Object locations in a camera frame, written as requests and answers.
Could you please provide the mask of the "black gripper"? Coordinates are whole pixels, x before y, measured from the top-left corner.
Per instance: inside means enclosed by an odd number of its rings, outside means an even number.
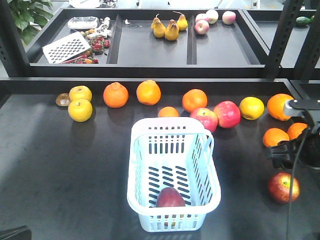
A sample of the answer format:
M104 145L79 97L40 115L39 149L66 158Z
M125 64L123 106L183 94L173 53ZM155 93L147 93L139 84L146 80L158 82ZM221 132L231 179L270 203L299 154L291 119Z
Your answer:
M301 109L300 115L308 126L298 140L281 141L265 149L266 157L275 169L291 170L301 147L300 161L311 169L320 170L320 111Z

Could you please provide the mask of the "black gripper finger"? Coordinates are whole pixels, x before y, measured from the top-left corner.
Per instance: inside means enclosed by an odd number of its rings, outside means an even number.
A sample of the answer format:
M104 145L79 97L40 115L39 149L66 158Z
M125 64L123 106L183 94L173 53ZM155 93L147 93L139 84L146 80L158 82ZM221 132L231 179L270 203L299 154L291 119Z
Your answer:
M20 226L0 231L0 240L31 240L32 231L26 226Z

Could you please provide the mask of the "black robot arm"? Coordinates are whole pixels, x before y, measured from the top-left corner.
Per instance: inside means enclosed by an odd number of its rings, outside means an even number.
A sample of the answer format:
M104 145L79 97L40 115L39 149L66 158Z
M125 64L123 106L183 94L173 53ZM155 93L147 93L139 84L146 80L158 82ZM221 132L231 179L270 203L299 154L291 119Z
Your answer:
M292 169L295 162L320 169L320 101L318 99L287 100L283 107L287 116L301 117L307 128L295 139L281 141L267 148L266 154L274 168Z

